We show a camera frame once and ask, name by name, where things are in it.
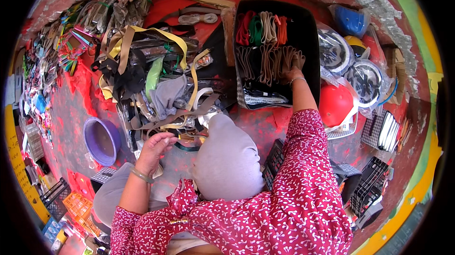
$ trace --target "yellow helmet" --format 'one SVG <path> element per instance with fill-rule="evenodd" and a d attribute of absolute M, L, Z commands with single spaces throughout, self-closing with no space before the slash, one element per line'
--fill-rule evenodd
<path fill-rule="evenodd" d="M 367 46 L 356 36 L 346 36 L 344 39 L 351 46 L 356 58 L 360 58 L 367 49 Z"/>

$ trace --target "red helmet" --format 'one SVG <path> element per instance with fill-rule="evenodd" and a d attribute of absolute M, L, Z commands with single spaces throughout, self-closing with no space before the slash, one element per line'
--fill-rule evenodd
<path fill-rule="evenodd" d="M 321 88 L 319 113 L 327 127 L 341 125 L 354 106 L 352 93 L 343 85 L 323 85 Z"/>

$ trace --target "red floral shirt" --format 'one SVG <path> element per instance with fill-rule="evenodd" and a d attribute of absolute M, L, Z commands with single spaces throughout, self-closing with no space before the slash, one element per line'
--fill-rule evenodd
<path fill-rule="evenodd" d="M 165 254 L 183 231 L 225 254 L 346 254 L 352 232 L 315 110 L 292 115 L 285 161 L 271 192 L 238 201 L 196 202 L 192 181 L 180 181 L 169 207 L 144 215 L 117 207 L 112 254 Z"/>

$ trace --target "orange plastic crate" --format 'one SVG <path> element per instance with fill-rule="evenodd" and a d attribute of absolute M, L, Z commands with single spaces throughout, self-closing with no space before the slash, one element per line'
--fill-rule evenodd
<path fill-rule="evenodd" d="M 63 200 L 63 204 L 75 222 L 79 223 L 88 232 L 96 236 L 100 235 L 101 230 L 95 226 L 90 217 L 90 211 L 93 207 L 93 203 L 90 200 L 76 192 L 72 192 Z"/>

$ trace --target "black plastic crate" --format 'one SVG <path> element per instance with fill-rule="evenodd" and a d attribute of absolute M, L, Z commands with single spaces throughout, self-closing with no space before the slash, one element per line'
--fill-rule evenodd
<path fill-rule="evenodd" d="M 262 172 L 262 177 L 264 178 L 269 191 L 272 190 L 273 180 L 277 176 L 277 173 L 284 162 L 282 152 L 283 145 L 284 141 L 282 139 L 276 139 L 275 142 L 273 142 L 273 146 L 270 149 L 264 163 L 265 169 Z"/>
<path fill-rule="evenodd" d="M 381 196 L 388 168 L 386 163 L 373 157 L 362 170 L 360 183 L 351 196 L 351 210 L 358 218 L 361 218 L 371 204 Z"/>
<path fill-rule="evenodd" d="M 60 219 L 68 211 L 63 204 L 63 200 L 71 193 L 71 188 L 65 179 L 60 178 L 60 181 L 55 184 L 46 194 L 40 196 L 41 201 L 47 208 L 49 213 L 59 222 Z"/>

